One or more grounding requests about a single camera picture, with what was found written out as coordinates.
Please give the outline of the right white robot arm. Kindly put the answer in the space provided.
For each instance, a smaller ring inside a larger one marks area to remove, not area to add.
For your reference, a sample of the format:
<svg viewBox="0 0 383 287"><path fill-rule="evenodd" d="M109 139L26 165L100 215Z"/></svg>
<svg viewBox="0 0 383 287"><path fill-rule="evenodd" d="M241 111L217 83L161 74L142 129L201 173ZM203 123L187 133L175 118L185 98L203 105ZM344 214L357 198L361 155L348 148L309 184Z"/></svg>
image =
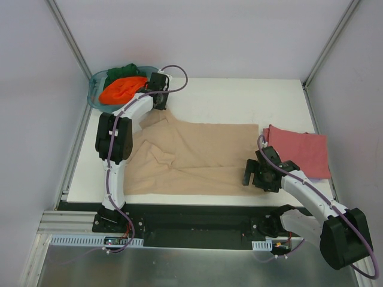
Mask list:
<svg viewBox="0 0 383 287"><path fill-rule="evenodd" d="M294 162L281 161L272 146L256 151L256 156L246 162L243 185L272 193L284 190L310 213L306 216L285 204L261 221L259 232L273 238L286 232L297 234L316 246L335 270L373 256L367 219L360 209L349 209L325 196Z"/></svg>

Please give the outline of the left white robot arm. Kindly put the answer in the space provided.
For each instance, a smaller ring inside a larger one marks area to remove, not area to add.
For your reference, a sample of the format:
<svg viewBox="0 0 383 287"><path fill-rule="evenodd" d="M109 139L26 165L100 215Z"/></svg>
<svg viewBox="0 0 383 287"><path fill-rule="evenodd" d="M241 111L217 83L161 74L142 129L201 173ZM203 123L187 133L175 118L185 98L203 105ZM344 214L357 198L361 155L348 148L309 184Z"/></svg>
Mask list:
<svg viewBox="0 0 383 287"><path fill-rule="evenodd" d="M124 233L131 224L121 214L124 198L124 170L133 149L133 123L153 109L165 109L170 76L153 72L149 82L120 109L101 113L96 133L95 149L105 174L105 193L97 211L92 231L95 233Z"/></svg>

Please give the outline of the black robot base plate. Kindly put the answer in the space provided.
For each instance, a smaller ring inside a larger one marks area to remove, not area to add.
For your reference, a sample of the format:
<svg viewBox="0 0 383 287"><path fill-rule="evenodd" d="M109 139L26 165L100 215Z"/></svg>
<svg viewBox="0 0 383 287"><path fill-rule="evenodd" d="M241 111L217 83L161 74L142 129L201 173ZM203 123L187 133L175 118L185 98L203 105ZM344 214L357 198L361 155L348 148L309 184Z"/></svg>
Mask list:
<svg viewBox="0 0 383 287"><path fill-rule="evenodd" d="M145 247L250 250L266 237L259 224L275 206L125 204L121 212L99 203L61 202L59 211L94 212L93 233L142 239Z"/></svg>

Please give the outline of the beige t shirt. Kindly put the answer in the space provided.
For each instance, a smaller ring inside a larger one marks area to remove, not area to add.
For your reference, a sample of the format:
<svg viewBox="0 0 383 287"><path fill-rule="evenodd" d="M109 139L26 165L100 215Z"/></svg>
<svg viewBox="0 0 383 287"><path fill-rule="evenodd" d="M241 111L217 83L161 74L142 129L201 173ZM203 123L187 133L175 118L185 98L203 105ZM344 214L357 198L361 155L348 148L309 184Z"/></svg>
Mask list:
<svg viewBox="0 0 383 287"><path fill-rule="evenodd" d="M189 123L152 111L133 134L124 194L260 196L243 185L247 160L256 157L256 124Z"/></svg>

